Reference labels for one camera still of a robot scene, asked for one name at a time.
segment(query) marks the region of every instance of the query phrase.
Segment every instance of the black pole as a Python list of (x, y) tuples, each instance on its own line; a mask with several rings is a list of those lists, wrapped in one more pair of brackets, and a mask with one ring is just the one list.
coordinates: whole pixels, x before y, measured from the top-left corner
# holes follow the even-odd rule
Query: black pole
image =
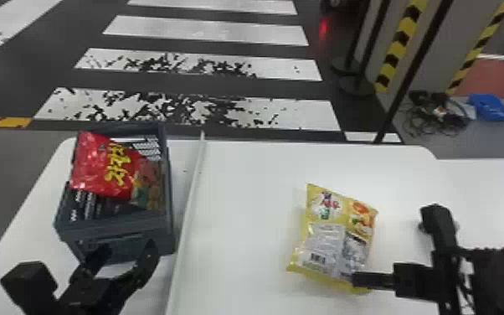
[(387, 10), (390, 4), (391, 0), (381, 1), (381, 6), (379, 7), (377, 17), (375, 18), (375, 24), (373, 25), (371, 34), (369, 35), (368, 45), (365, 47), (365, 52), (363, 53), (363, 60), (359, 67), (359, 73), (357, 74), (355, 84), (356, 89), (359, 89), (363, 79), (365, 79), (365, 71), (368, 69), (371, 54), (373, 53), (373, 49), (375, 48), (375, 44), (377, 43), (377, 37), (379, 36), (379, 32), (381, 32), (381, 27), (383, 26), (383, 22), (385, 21), (385, 17), (387, 16)]
[(344, 65), (344, 69), (350, 69), (352, 67), (353, 56), (356, 54), (357, 44), (359, 43), (359, 37), (362, 34), (363, 24), (365, 23), (365, 18), (368, 15), (369, 11), (369, 3), (371, 0), (365, 0), (363, 2), (362, 7), (362, 15), (360, 15), (359, 20), (357, 21), (357, 29), (356, 33), (353, 35), (353, 42), (350, 46), (350, 51), (346, 57), (346, 64)]
[(387, 132), (388, 127), (393, 122), (393, 118), (397, 114), (397, 111), (399, 111), (400, 104), (403, 102), (406, 93), (409, 91), (409, 88), (412, 85), (412, 81), (414, 80), (414, 77), (416, 76), (418, 69), (420, 69), (420, 66), (424, 61), (424, 58), (428, 54), (429, 47), (434, 42), (435, 36), (440, 31), (441, 24), (444, 22), (445, 16), (447, 16), (447, 13), (451, 8), (451, 4), (453, 4), (453, 1), (454, 0), (443, 0), (440, 3), (440, 7), (438, 8), (438, 11), (435, 13), (434, 19), (432, 20), (432, 23), (429, 25), (428, 31), (426, 32), (426, 35), (422, 40), (422, 44), (420, 45), (420, 48), (418, 49), (418, 52), (416, 53), (416, 56), (414, 57), (414, 60), (409, 67), (409, 71), (406, 73), (403, 83), (400, 85), (399, 91), (397, 92), (397, 95), (394, 97), (393, 104), (391, 104), (391, 108), (388, 109), (385, 122), (381, 126), (381, 129), (379, 130), (379, 133), (375, 137), (375, 140), (373, 140), (374, 144), (379, 144), (383, 141), (385, 133)]

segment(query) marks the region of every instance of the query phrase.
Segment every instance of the crosswalk stripe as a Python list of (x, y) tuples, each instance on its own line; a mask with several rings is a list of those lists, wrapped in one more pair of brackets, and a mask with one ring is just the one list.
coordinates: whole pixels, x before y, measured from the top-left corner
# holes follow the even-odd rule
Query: crosswalk stripe
[(58, 88), (34, 119), (340, 131), (329, 101)]
[(12, 0), (0, 7), (0, 46), (61, 0)]
[[(346, 139), (352, 142), (372, 142), (377, 136), (376, 132), (344, 132)], [(387, 133), (383, 143), (401, 143), (399, 135), (396, 133)]]
[(118, 16), (106, 35), (308, 46), (301, 26)]
[(281, 0), (131, 0), (129, 5), (167, 8), (196, 8), (247, 13), (297, 15), (292, 1)]
[(322, 80), (314, 60), (124, 49), (88, 49), (76, 68), (281, 80)]

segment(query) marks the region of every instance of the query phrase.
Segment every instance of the red light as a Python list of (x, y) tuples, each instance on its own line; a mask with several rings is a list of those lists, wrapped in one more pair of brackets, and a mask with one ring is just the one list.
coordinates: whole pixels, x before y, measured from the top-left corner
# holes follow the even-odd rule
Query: red light
[(318, 25), (318, 39), (323, 41), (327, 38), (328, 33), (328, 19), (324, 18)]

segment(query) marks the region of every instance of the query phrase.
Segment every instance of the red snack bag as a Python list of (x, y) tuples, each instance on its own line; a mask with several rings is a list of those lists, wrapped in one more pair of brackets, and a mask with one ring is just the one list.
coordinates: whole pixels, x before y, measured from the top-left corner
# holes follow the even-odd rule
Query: red snack bag
[(100, 196), (130, 199), (140, 174), (153, 174), (151, 162), (136, 150), (91, 132), (81, 132), (69, 185)]

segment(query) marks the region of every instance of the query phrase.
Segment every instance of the yellow snack bag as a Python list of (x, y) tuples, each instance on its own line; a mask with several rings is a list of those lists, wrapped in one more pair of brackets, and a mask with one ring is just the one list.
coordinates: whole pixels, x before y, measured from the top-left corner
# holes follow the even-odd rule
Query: yellow snack bag
[(313, 184), (306, 186), (303, 237), (295, 248), (287, 271), (362, 294), (353, 287), (353, 272), (368, 258), (377, 210), (352, 198)]

